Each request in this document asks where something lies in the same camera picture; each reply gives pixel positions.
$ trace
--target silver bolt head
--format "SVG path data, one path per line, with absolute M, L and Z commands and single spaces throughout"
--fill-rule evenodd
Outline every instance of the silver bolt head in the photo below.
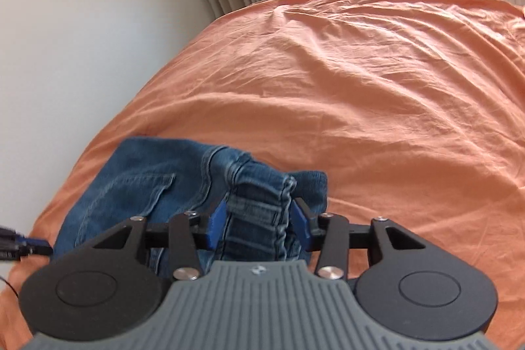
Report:
M 199 276 L 199 271 L 193 267 L 180 267 L 173 272 L 173 277 L 177 280 L 195 280 Z
M 339 267 L 327 265 L 325 267 L 321 267 L 319 271 L 317 271 L 317 274 L 321 278 L 335 280 L 342 278 L 345 272 L 343 272 Z

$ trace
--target ribbed rubber surface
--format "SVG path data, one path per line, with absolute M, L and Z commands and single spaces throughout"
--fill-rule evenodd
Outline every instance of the ribbed rubber surface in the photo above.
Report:
M 497 350 L 482 333 L 429 343 L 385 330 L 345 282 L 314 276 L 304 261 L 217 261 L 207 276 L 174 283 L 156 313 L 124 335 L 68 343 L 39 334 L 25 347 L 36 349 Z

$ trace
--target orange bedsheet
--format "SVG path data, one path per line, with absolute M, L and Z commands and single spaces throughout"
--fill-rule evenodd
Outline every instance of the orange bedsheet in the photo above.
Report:
M 392 218 L 487 273 L 488 336 L 525 341 L 525 22 L 503 0 L 269 0 L 215 21 L 90 143 L 35 223 L 54 242 L 122 139 L 321 169 L 329 210 Z M 12 269 L 17 289 L 45 260 Z M 0 344 L 30 333 L 9 290 Z

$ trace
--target logo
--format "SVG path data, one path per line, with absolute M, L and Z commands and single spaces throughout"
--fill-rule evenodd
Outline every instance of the logo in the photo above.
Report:
M 250 270 L 253 274 L 256 274 L 257 276 L 262 276 L 266 273 L 266 267 L 264 267 L 263 265 L 257 265 L 255 267 L 252 267 Z

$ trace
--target jeans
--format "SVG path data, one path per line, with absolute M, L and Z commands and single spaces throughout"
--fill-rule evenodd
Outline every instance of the jeans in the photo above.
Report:
M 191 140 L 124 140 L 67 214 L 54 246 L 59 257 L 131 216 L 167 222 L 187 210 L 203 212 L 226 200 L 227 219 L 214 251 L 199 250 L 204 272 L 213 260 L 286 261 L 309 255 L 290 226 L 292 198 L 326 210 L 326 174 L 282 173 L 250 153 Z M 168 278 L 167 249 L 150 250 L 149 268 Z

